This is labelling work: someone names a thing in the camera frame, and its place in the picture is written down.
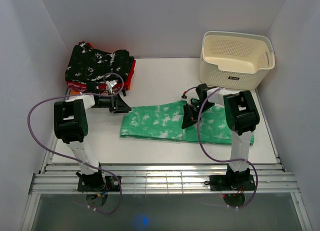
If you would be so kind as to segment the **green tie-dye trousers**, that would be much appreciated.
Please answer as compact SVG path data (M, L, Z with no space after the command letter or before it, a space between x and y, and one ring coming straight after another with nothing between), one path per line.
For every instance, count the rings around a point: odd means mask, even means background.
M133 107L124 116L120 137L197 143L197 125L182 129L185 101L162 105ZM213 106L200 121L201 140L206 144L230 145L232 133L226 122L225 109Z

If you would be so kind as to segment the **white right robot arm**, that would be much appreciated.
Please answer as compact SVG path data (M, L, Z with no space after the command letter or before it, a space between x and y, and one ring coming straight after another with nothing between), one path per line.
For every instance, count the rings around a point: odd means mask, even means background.
M251 138L260 115L249 90L230 91L221 87L209 87L202 83L193 87L197 98L188 98L184 91L182 98L187 100L183 106L182 129L192 125L197 127L197 137L201 137L202 114L214 105L224 107L226 124L231 131L231 155L224 161L227 164L224 175L211 175L205 185L211 191L253 191L258 186L258 176L251 174L249 162Z

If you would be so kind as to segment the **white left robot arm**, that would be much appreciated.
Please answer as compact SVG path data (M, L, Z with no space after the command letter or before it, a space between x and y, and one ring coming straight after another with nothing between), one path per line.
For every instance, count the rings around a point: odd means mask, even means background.
M117 85L116 80L106 81L104 89L100 89L95 81L90 81L82 94L57 101L53 107L55 136L72 151L80 166L80 171L76 173L80 184L91 191L105 190L108 180L90 145L85 141L89 133L86 111L102 108L112 114L129 113L132 109L120 95L125 85L115 88Z

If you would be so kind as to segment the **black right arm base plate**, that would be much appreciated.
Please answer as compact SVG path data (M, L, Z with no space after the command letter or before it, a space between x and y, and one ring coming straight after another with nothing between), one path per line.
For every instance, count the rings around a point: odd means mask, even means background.
M209 180L204 182L210 186L211 191L239 191L244 188L244 191L254 191L256 183L253 175L242 179L232 179L227 175L210 175Z

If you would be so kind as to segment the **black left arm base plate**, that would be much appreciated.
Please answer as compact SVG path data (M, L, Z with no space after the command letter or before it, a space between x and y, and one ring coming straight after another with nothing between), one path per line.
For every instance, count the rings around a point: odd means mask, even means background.
M77 184L77 191L78 192L103 192L108 190L109 192L119 192L120 191L120 184L122 182L122 176L117 176L118 180L114 176L106 175L105 176L105 185L102 189L94 189L89 185L86 185L83 181L83 178L80 177Z

